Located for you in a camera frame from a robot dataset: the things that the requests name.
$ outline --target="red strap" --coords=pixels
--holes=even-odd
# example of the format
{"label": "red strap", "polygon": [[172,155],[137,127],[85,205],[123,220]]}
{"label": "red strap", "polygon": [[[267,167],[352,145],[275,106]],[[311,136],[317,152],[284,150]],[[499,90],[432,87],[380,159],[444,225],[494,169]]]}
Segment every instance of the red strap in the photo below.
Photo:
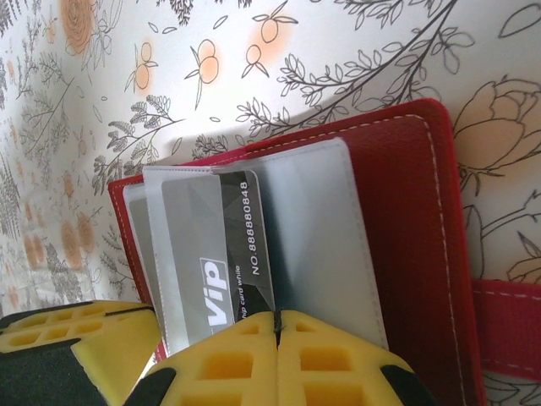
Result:
{"label": "red strap", "polygon": [[541,285],[473,281],[483,367],[541,381]]}

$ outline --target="yellow foam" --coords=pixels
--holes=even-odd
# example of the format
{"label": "yellow foam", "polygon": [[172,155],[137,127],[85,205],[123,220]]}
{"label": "yellow foam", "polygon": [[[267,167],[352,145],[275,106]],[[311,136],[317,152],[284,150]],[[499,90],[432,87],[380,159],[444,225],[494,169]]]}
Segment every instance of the yellow foam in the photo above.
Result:
{"label": "yellow foam", "polygon": [[121,405],[156,350],[160,328],[152,310],[111,315],[101,321],[101,330],[72,345],[72,351],[108,404]]}
{"label": "yellow foam", "polygon": [[280,406],[402,406],[380,372],[383,365],[411,371],[400,357],[297,311],[283,311],[281,323]]}
{"label": "yellow foam", "polygon": [[147,305],[100,301],[29,315],[0,334],[0,352],[12,353],[79,339],[71,350],[111,406],[128,397],[161,340]]}
{"label": "yellow foam", "polygon": [[380,371],[398,356],[297,311],[252,315],[155,365],[177,374],[161,406],[401,406]]}
{"label": "yellow foam", "polygon": [[276,405],[276,338],[272,313],[242,320],[149,370],[177,375],[163,406]]}

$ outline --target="vip logo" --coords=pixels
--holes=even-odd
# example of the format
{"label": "vip logo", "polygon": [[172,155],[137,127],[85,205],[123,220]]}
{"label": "vip logo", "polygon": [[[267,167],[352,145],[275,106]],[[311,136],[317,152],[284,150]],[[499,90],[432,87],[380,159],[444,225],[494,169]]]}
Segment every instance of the vip logo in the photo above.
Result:
{"label": "vip logo", "polygon": [[224,302],[224,294],[229,295],[227,283],[227,264],[221,261],[200,258],[201,271],[203,272],[203,294],[205,304],[210,311],[208,315],[209,326],[224,326],[227,324],[227,311],[230,305]]}

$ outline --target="red leather cover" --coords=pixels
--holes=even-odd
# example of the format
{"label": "red leather cover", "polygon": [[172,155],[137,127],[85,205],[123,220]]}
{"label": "red leather cover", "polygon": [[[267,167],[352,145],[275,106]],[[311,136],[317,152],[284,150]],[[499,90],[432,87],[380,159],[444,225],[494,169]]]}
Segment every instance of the red leather cover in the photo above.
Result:
{"label": "red leather cover", "polygon": [[[350,149],[390,350],[442,404],[486,404],[451,122],[438,102],[412,101],[190,165],[224,165],[333,137]],[[126,178],[109,191],[148,301],[122,192],[141,181]]]}
{"label": "red leather cover", "polygon": [[541,285],[474,281],[487,370],[541,381]]}

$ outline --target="floral wallpaper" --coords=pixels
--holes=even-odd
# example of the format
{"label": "floral wallpaper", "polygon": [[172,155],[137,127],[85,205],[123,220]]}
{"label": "floral wallpaper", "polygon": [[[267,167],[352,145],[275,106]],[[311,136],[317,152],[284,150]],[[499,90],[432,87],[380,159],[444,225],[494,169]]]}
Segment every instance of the floral wallpaper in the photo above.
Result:
{"label": "floral wallpaper", "polygon": [[473,277],[540,283],[538,38],[532,0],[0,0],[0,313],[137,299],[112,180],[419,97],[451,112]]}

